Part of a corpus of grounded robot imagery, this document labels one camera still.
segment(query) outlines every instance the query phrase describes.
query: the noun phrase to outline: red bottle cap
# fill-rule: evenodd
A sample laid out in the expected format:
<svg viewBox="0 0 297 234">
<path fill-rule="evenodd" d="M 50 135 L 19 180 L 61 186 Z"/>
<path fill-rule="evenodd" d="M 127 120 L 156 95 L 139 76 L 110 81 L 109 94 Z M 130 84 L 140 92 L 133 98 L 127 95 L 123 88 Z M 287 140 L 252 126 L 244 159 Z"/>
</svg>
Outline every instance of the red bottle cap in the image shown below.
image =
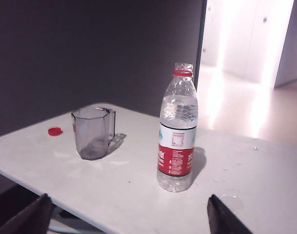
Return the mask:
<svg viewBox="0 0 297 234">
<path fill-rule="evenodd" d="M 173 70 L 172 74 L 178 77 L 191 77 L 193 75 L 189 70 Z"/>
<path fill-rule="evenodd" d="M 54 127 L 54 128 L 49 128 L 48 129 L 48 134 L 53 136 L 53 137 L 58 136 L 58 135 L 60 135 L 62 133 L 63 133 L 63 131 L 59 127 Z"/>
</svg>

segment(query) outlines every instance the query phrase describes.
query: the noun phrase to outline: floor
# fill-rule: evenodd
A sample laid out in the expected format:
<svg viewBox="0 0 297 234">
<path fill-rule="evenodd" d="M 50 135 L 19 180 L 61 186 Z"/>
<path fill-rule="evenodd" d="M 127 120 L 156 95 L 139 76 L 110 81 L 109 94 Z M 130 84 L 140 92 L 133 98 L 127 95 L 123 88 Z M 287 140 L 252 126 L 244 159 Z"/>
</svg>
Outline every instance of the floor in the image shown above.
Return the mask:
<svg viewBox="0 0 297 234">
<path fill-rule="evenodd" d="M 297 81 L 269 90 L 201 65 L 199 126 L 297 146 Z"/>
</svg>

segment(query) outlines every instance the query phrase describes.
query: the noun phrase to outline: cup handle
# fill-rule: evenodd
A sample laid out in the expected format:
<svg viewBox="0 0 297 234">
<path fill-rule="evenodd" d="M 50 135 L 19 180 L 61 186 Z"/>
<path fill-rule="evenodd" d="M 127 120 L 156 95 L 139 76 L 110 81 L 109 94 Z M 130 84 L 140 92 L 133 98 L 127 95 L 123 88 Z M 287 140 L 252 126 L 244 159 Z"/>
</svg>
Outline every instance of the cup handle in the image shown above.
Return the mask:
<svg viewBox="0 0 297 234">
<path fill-rule="evenodd" d="M 109 109 L 109 112 L 110 112 L 110 141 L 112 141 L 115 137 L 116 111 Z"/>
</svg>

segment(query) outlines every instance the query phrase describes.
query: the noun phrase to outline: plastic water bottle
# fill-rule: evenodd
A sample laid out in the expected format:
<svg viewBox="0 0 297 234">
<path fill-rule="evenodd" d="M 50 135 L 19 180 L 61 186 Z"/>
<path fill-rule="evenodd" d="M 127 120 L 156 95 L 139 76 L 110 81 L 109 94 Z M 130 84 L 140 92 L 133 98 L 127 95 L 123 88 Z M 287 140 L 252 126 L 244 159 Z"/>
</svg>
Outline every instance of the plastic water bottle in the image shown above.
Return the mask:
<svg viewBox="0 0 297 234">
<path fill-rule="evenodd" d="M 197 96 L 193 65 L 176 63 L 160 111 L 157 180 L 169 192 L 187 190 L 197 125 Z"/>
</svg>

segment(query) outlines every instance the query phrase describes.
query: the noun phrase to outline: white table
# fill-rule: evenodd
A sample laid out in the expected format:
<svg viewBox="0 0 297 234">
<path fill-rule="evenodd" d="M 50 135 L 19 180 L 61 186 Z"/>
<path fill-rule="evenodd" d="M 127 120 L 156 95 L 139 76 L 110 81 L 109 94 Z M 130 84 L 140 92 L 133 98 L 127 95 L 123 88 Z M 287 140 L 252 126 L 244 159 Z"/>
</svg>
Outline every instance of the white table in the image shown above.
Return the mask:
<svg viewBox="0 0 297 234">
<path fill-rule="evenodd" d="M 169 193 L 156 181 L 158 118 L 97 106 L 115 109 L 127 135 L 115 152 L 82 160 L 68 113 L 1 136 L 0 173 L 109 234 L 208 234 L 211 194 L 254 233 L 297 233 L 297 147 L 198 128 L 206 165 L 187 191 Z M 53 126 L 64 133 L 49 136 Z"/>
</svg>

